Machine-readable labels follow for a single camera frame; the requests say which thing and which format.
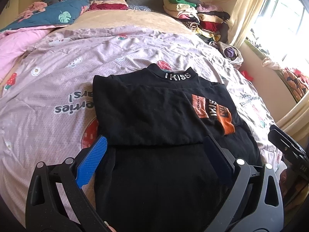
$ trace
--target beige curtain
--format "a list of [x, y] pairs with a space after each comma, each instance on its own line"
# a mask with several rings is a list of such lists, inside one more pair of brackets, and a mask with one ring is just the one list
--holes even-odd
[[309, 92], [277, 123], [277, 126], [299, 142], [309, 134]]
[[260, 13], [264, 0], [237, 0], [228, 21], [228, 42], [239, 48]]

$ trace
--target window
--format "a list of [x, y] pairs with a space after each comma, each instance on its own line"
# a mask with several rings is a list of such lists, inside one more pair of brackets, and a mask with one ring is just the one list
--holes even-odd
[[299, 0], [265, 0], [248, 40], [284, 67], [309, 75], [309, 15]]

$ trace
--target purple clothing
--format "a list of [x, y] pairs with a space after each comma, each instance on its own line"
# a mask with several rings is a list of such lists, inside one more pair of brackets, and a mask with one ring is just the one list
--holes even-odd
[[231, 47], [226, 48], [226, 49], [224, 50], [224, 54], [225, 54], [226, 57], [228, 57], [228, 58], [231, 58], [231, 57], [233, 57], [233, 56], [236, 56], [236, 55], [235, 55], [235, 52], [234, 52], [234, 49], [231, 48]]
[[220, 6], [207, 4], [204, 2], [202, 4], [197, 5], [196, 10], [197, 12], [210, 12], [210, 11], [223, 12], [223, 9]]

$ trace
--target human hand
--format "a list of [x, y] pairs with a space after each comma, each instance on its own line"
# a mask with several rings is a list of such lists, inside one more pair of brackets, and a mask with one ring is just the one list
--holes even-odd
[[109, 229], [110, 229], [112, 232], [116, 232], [116, 230], [115, 230], [113, 227], [111, 227], [111, 226], [107, 223], [107, 221], [104, 221], [104, 223], [109, 227]]

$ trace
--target strawberry print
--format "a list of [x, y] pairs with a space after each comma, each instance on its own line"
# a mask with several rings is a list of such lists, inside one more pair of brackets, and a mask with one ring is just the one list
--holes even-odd
[[127, 38], [128, 38], [128, 36], [125, 35], [125, 34], [121, 34], [121, 35], [118, 36], [118, 39], [119, 39], [119, 40], [125, 40], [125, 39], [127, 39]]
[[91, 147], [92, 143], [97, 138], [98, 131], [98, 120], [97, 118], [93, 119], [90, 124], [87, 126], [84, 135], [81, 139], [81, 148]]
[[16, 77], [17, 77], [17, 73], [14, 72], [14, 73], [12, 74], [12, 76], [9, 78], [9, 80], [7, 81], [7, 83], [5, 84], [4, 89], [7, 90], [7, 89], [9, 89], [12, 85], [14, 85], [15, 82], [16, 82]]
[[162, 70], [172, 70], [170, 65], [167, 62], [163, 61], [163, 60], [159, 60], [157, 62], [157, 66], [159, 66], [160, 69], [162, 69]]

